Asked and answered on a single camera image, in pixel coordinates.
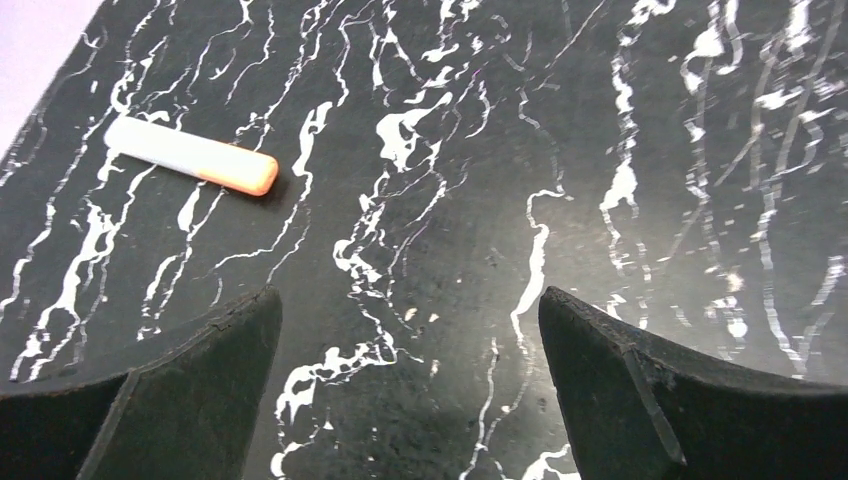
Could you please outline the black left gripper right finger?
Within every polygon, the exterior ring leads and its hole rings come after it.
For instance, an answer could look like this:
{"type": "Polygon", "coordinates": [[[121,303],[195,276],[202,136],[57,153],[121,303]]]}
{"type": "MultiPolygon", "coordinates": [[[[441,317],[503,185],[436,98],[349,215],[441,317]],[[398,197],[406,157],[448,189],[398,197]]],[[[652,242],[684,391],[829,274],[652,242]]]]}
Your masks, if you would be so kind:
{"type": "Polygon", "coordinates": [[[746,368],[556,287],[539,329],[584,479],[843,479],[847,390],[746,368]]]}

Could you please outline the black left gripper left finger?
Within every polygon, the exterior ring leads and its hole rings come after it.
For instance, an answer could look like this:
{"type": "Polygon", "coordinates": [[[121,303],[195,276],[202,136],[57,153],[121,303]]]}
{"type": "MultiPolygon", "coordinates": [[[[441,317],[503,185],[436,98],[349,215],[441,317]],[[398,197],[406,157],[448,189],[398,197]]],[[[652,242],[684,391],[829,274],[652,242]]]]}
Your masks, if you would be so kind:
{"type": "Polygon", "coordinates": [[[271,286],[32,381],[1,384],[5,479],[237,479],[275,356],[271,286]]]}

